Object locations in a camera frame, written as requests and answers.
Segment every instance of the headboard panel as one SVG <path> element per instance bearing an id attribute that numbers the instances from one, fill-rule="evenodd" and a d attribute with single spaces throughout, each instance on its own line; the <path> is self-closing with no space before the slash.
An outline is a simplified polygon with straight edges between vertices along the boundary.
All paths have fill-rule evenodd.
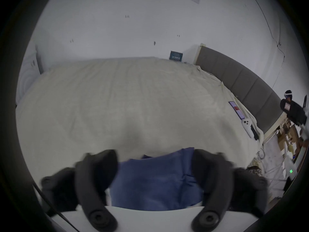
<path id="1" fill-rule="evenodd" d="M 264 133 L 282 114 L 280 98 L 271 87 L 232 58 L 201 46 L 195 64 L 221 80 L 254 115 Z"/>

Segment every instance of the white device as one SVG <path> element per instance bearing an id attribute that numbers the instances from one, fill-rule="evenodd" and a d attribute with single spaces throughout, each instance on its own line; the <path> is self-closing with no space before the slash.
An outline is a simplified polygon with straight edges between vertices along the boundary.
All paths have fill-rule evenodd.
<path id="1" fill-rule="evenodd" d="M 291 180 L 293 180 L 296 177 L 297 174 L 297 167 L 294 165 L 293 161 L 291 160 L 291 158 L 289 157 L 289 151 L 288 151 L 288 145 L 286 142 L 284 142 L 284 165 L 282 165 L 282 167 L 284 167 L 286 169 L 286 174 L 287 176 L 289 176 L 291 178 Z"/>
<path id="2" fill-rule="evenodd" d="M 245 128 L 249 137 L 254 138 L 253 131 L 251 130 L 252 121 L 249 118 L 245 118 L 241 121 L 241 123 L 243 124 L 243 127 Z"/>

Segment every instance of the white wall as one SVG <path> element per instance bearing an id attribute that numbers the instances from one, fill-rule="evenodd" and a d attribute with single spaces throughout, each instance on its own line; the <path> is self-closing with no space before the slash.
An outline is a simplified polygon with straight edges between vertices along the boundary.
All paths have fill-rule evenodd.
<path id="1" fill-rule="evenodd" d="M 302 103 L 309 72 L 296 36 L 275 0 L 257 1 L 274 39 L 255 0 L 50 0 L 33 40 L 45 70 L 93 58 L 168 58 L 171 50 L 191 63 L 204 43 Z"/>

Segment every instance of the bed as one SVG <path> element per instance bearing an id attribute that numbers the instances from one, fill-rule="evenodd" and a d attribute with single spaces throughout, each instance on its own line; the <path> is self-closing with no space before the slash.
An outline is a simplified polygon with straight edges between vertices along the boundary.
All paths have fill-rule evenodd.
<path id="1" fill-rule="evenodd" d="M 205 65 L 204 53 L 201 49 L 197 58 L 200 66 L 120 58 L 64 63 L 43 73 L 16 109 L 19 142 L 33 179 L 38 183 L 84 153 L 105 149 L 117 149 L 124 161 L 195 147 L 223 152 L 246 167 L 271 123 L 265 125 L 264 115 L 232 85 L 234 96 L 230 84 Z M 260 140 L 248 136 L 229 101 L 252 119 Z"/>

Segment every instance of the black cable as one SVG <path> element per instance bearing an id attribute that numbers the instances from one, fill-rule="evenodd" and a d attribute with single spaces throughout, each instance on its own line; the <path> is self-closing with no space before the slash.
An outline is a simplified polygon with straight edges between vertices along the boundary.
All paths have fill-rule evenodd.
<path id="1" fill-rule="evenodd" d="M 59 211 L 56 210 L 56 208 L 52 205 L 51 202 L 49 202 L 48 198 L 44 195 L 44 193 L 40 190 L 40 188 L 37 186 L 36 183 L 33 184 L 33 187 L 36 189 L 36 191 L 39 193 L 39 195 L 41 196 L 41 198 L 51 207 L 51 209 L 58 215 L 60 216 L 64 221 L 66 221 L 68 224 L 70 224 L 77 232 L 80 232 L 77 228 L 74 227 L 74 225 L 72 223 L 70 223 L 69 220 L 67 220 L 67 218 L 62 215 Z"/>
<path id="2" fill-rule="evenodd" d="M 261 150 L 262 150 L 263 153 L 264 153 L 264 157 L 262 158 L 262 157 L 260 156 L 260 152 L 257 153 L 257 156 L 259 157 L 260 160 L 263 160 L 263 159 L 265 158 L 265 151 L 264 151 L 263 147 L 261 148 Z"/>
<path id="3" fill-rule="evenodd" d="M 283 61 L 284 61 L 284 58 L 285 58 L 285 54 L 284 54 L 284 52 L 283 51 L 281 51 L 280 50 L 280 48 L 278 47 L 278 42 L 275 40 L 275 38 L 272 36 L 272 32 L 271 32 L 271 30 L 270 30 L 270 26 L 269 26 L 269 24 L 268 24 L 268 21 L 267 21 L 267 19 L 266 19 L 266 16 L 265 16 L 265 14 L 264 14 L 264 12 L 263 12 L 263 10 L 262 10 L 262 8 L 261 8 L 261 6 L 259 5 L 259 3 L 257 2 L 257 5 L 260 7 L 260 10 L 262 11 L 262 14 L 263 14 L 263 16 L 264 16 L 264 18 L 265 18 L 265 21 L 266 21 L 266 23 L 267 23 L 267 26 L 268 26 L 268 28 L 269 28 L 269 31 L 270 31 L 270 34 L 271 34 L 271 37 L 273 38 L 273 40 L 276 42 L 276 44 L 277 44 L 277 48 L 279 49 L 279 51 L 280 52 L 282 52 L 283 53 Z M 280 19 L 279 19 L 279 39 L 280 39 Z"/>

